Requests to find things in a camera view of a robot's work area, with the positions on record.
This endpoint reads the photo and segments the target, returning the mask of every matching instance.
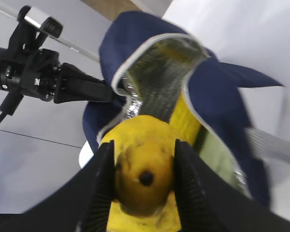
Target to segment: yellow fruit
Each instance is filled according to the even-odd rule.
[[[126,120],[104,136],[103,143],[115,143],[115,188],[119,200],[112,203],[108,230],[133,231],[132,225],[151,232],[180,229],[174,194],[170,194],[177,138],[169,124],[147,115]]]

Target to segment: navy blue fabric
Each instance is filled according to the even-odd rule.
[[[238,87],[255,88],[268,86],[282,86],[273,78],[256,70],[227,63],[220,63],[221,69],[228,74]]]
[[[97,142],[98,132],[116,117],[122,106],[113,102],[89,102],[83,115],[83,131],[93,153],[99,144]]]
[[[248,188],[254,199],[269,206],[267,175],[263,163],[253,158],[247,143],[244,128],[251,124],[237,90],[239,82],[230,74],[216,58],[203,62],[188,84],[191,103],[234,154],[247,175]]]
[[[122,13],[107,31],[100,46],[102,74],[108,85],[123,62],[146,40],[164,33],[185,33],[182,29],[142,12]],[[200,116],[226,143],[247,175],[249,190],[257,201],[269,205],[270,194],[263,163],[252,157],[244,133],[249,118],[237,87],[280,86],[255,70],[219,63],[215,54],[203,62],[189,82],[191,102]],[[121,110],[121,104],[89,103],[83,128],[95,152],[98,131]]]
[[[179,27],[143,12],[123,12],[108,29],[99,48],[105,81],[112,79],[123,62],[149,38],[164,33],[184,33]]]

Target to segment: yellow fabric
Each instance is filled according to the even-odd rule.
[[[180,135],[183,141],[193,146],[201,124],[188,109],[184,96],[181,94],[170,120],[171,127]]]

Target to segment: dark spot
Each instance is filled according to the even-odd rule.
[[[138,146],[142,146],[143,144],[144,144],[143,142],[138,142],[136,146],[137,146],[137,147],[138,147]]]
[[[131,156],[131,149],[126,150],[125,154],[125,161],[127,162],[128,168],[131,169],[131,162],[130,162],[130,156]]]
[[[162,153],[167,153],[167,150],[166,150],[164,147],[162,147],[162,148],[161,148],[161,152],[162,152]]]
[[[150,186],[154,181],[154,175],[149,171],[145,171],[140,174],[139,180],[142,185]]]
[[[117,162],[115,165],[116,170],[121,170],[121,154],[118,155]]]

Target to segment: wooden beam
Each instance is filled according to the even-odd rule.
[[[112,22],[124,11],[140,11],[130,0],[82,0]]]

